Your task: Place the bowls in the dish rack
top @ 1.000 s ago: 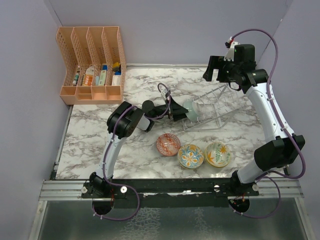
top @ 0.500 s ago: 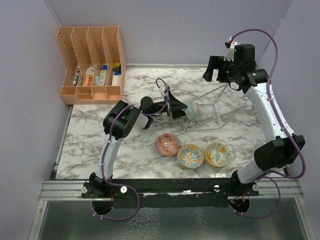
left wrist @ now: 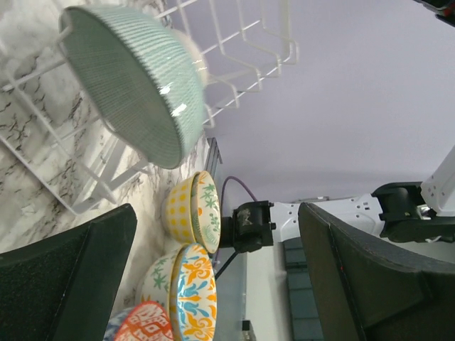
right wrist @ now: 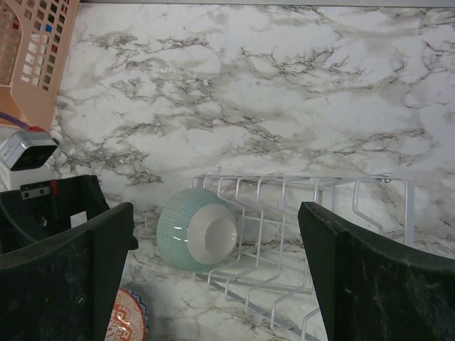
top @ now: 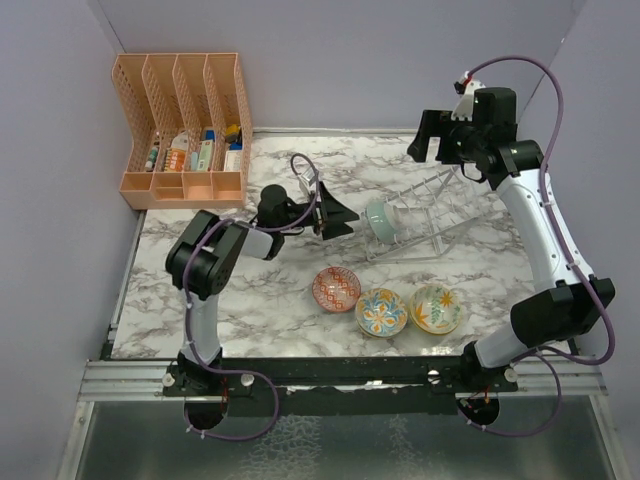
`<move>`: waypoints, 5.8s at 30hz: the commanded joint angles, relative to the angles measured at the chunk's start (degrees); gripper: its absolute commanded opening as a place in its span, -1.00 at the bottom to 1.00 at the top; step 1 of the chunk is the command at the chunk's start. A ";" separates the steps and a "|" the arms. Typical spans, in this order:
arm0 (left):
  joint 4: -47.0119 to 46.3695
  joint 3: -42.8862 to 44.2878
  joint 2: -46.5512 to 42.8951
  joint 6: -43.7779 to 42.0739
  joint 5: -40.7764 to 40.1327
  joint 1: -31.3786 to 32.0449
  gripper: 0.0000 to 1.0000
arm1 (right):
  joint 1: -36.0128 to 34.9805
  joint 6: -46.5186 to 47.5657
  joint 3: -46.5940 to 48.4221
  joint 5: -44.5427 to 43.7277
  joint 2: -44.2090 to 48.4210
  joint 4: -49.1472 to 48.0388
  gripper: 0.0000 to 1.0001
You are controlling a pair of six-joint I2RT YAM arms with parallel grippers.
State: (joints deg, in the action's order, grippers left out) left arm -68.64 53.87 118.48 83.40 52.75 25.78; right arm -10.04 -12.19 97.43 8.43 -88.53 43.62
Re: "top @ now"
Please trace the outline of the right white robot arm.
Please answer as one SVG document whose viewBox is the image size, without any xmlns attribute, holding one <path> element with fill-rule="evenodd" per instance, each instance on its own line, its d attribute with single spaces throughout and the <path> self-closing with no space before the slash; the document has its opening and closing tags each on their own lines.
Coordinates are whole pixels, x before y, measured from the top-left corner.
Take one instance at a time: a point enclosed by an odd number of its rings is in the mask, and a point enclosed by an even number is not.
<svg viewBox="0 0 640 480">
<path fill-rule="evenodd" d="M 466 347 L 461 383 L 481 391 L 496 369 L 525 353 L 591 330 L 601 308 L 615 296 L 608 278 L 598 278 L 579 253 L 550 191 L 550 176 L 537 142 L 517 137 L 517 97 L 504 87 L 459 84 L 456 108 L 426 110 L 408 155 L 426 160 L 431 139 L 443 165 L 474 166 L 511 215 L 527 254 L 534 295 L 515 304 L 507 326 Z"/>
</svg>

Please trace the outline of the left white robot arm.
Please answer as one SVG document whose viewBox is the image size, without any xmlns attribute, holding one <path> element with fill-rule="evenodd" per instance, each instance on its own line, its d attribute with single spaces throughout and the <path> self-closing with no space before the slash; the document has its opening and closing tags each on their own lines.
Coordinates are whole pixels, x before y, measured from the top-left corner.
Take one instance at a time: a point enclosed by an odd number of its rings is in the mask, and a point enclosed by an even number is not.
<svg viewBox="0 0 640 480">
<path fill-rule="evenodd" d="M 359 215 L 318 182 L 298 204 L 285 188 L 268 185 L 250 222 L 222 219 L 200 210 L 171 247 L 165 270 L 186 300 L 183 344 L 173 374 L 179 387 L 206 395 L 220 388 L 222 346 L 218 336 L 219 296 L 241 256 L 275 258 L 296 228 L 310 228 L 324 240 L 354 232 Z"/>
</svg>

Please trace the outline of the teal ceramic bowl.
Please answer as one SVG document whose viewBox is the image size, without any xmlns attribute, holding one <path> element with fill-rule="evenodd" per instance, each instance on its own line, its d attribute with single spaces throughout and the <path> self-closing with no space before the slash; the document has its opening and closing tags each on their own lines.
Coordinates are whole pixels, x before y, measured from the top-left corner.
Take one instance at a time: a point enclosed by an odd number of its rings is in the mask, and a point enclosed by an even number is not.
<svg viewBox="0 0 640 480">
<path fill-rule="evenodd" d="M 365 217 L 374 236 L 383 244 L 391 245 L 396 241 L 402 222 L 399 209 L 382 200 L 367 204 Z"/>
</svg>

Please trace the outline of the red patterned bowl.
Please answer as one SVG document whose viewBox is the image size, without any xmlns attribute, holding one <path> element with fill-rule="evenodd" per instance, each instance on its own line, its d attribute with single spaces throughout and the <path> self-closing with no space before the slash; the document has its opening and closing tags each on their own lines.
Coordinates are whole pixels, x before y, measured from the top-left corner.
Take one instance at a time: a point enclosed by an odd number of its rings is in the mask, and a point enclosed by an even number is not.
<svg viewBox="0 0 640 480">
<path fill-rule="evenodd" d="M 353 309 L 361 295 L 361 284 L 351 270 L 332 266 L 320 271 L 311 286 L 316 303 L 330 313 Z"/>
</svg>

